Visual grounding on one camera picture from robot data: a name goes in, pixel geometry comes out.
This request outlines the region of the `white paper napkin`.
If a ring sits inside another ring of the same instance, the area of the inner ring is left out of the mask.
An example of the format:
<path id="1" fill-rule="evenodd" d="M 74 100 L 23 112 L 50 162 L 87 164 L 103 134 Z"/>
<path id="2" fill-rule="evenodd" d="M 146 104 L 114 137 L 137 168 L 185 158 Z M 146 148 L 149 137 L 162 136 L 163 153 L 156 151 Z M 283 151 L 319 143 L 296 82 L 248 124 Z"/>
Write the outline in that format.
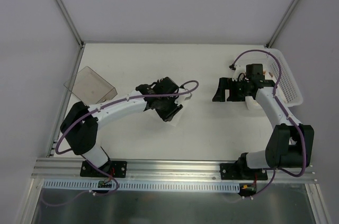
<path id="1" fill-rule="evenodd" d="M 180 109 L 176 115 L 173 116 L 172 120 L 169 122 L 169 124 L 173 127 L 176 127 L 180 121 L 180 118 L 182 117 L 183 113 L 185 111 L 185 107 Z"/>

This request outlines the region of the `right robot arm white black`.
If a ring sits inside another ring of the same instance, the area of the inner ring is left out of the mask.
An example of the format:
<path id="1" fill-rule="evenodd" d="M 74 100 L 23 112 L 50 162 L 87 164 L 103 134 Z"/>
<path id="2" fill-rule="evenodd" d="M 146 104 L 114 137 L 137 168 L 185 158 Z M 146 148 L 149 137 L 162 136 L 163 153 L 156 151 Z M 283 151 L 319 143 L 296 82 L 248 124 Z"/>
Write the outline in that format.
<path id="1" fill-rule="evenodd" d="M 249 179 L 256 169 L 302 168 L 310 165 L 314 129 L 302 124 L 283 103 L 273 80 L 219 79 L 214 102 L 243 102 L 247 97 L 261 106 L 273 132 L 264 150 L 246 153 L 245 161 L 237 166 L 237 173 Z"/>

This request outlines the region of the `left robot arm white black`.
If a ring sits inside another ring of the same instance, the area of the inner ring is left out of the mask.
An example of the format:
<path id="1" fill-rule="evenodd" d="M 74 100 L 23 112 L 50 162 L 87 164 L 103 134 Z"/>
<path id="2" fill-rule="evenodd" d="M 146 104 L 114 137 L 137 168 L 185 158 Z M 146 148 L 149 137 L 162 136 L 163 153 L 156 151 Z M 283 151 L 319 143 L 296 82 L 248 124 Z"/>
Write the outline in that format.
<path id="1" fill-rule="evenodd" d="M 57 146 L 66 140 L 69 148 L 59 150 L 57 154 L 72 151 L 82 156 L 98 176 L 108 175 L 111 169 L 108 154 L 97 144 L 97 134 L 104 126 L 128 115 L 154 110 L 164 122 L 183 109 L 186 89 L 175 86 L 170 91 L 164 87 L 140 85 L 119 100 L 100 104 L 85 105 L 82 101 L 75 103 L 64 118 Z"/>

